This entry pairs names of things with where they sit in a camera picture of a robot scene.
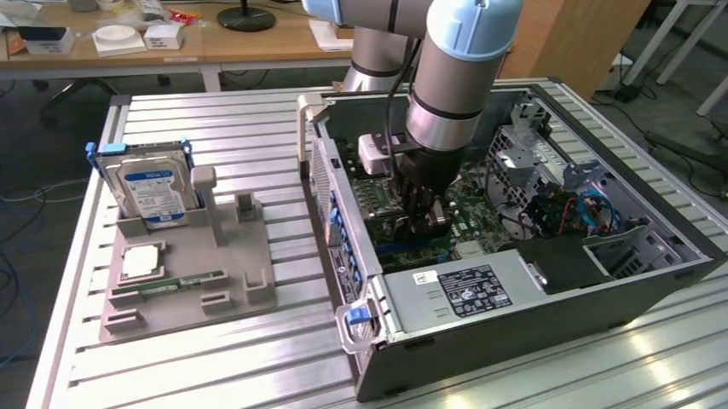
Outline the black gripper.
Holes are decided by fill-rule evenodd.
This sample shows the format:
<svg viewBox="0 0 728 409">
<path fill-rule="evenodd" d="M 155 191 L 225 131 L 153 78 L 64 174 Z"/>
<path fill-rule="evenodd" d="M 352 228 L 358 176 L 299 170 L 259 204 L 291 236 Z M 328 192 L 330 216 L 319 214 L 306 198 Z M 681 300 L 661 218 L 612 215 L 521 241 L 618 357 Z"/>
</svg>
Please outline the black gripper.
<svg viewBox="0 0 728 409">
<path fill-rule="evenodd" d="M 407 151 L 396 165 L 396 193 L 402 208 L 412 218 L 433 208 L 458 175 L 465 150 L 435 151 L 419 148 Z"/>
</svg>

